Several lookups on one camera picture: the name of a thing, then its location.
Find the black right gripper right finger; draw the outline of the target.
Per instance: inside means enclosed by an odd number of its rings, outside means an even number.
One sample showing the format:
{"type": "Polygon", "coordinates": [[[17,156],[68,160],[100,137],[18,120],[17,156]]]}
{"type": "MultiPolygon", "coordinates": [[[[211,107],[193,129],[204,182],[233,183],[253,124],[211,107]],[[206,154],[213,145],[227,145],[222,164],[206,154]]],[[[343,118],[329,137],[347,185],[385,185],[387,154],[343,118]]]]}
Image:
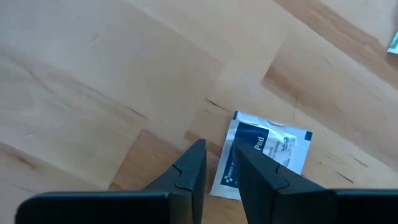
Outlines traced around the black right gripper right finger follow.
{"type": "Polygon", "coordinates": [[[233,143],[239,194],[249,224],[332,224],[337,196],[240,140],[233,143]]]}

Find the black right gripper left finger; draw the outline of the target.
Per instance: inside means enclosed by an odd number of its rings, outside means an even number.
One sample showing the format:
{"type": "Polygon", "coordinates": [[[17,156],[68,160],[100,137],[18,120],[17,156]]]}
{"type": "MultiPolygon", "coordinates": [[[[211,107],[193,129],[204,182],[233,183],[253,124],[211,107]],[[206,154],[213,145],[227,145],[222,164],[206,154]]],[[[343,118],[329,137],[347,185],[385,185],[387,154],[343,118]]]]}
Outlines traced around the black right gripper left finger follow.
{"type": "Polygon", "coordinates": [[[142,189],[146,220],[153,224],[201,224],[205,188],[206,141],[199,139],[142,189]]]}

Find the blue white alcohol pad packet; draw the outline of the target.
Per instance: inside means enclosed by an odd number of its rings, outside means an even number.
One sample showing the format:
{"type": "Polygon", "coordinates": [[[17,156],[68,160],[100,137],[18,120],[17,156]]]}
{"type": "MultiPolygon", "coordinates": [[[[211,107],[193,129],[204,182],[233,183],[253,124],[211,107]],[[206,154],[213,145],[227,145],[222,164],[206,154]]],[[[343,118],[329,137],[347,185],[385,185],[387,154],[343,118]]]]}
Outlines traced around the blue white alcohol pad packet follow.
{"type": "Polygon", "coordinates": [[[240,200],[233,162],[233,141],[238,138],[253,149],[301,174],[312,132],[278,124],[268,119],[236,111],[229,124],[210,195],[240,200]]]}

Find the green striped bandage wrapper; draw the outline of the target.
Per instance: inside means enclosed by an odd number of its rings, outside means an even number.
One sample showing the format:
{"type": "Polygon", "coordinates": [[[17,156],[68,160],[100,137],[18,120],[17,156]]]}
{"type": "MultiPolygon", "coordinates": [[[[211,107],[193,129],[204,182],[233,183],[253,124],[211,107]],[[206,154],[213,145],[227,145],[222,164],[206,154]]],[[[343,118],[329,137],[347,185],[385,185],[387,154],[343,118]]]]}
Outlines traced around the green striped bandage wrapper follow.
{"type": "Polygon", "coordinates": [[[387,52],[398,55],[398,31],[396,32],[387,52]]]}

